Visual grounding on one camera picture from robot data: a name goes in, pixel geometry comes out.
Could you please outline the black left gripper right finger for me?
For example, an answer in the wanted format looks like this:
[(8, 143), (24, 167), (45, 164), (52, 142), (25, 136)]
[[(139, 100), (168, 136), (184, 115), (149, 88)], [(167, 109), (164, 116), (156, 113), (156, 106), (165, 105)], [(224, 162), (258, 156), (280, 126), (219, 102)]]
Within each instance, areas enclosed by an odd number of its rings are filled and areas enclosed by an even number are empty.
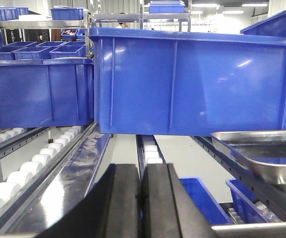
[(143, 238), (217, 238), (173, 164), (151, 164), (142, 181)]

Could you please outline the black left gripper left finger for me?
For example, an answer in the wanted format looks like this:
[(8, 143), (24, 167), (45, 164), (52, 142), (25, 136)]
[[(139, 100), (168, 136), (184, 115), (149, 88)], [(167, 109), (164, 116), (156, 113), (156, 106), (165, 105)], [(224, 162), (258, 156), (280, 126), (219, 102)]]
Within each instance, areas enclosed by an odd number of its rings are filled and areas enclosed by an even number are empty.
[(139, 176), (134, 164), (111, 164), (70, 212), (39, 238), (137, 238)]

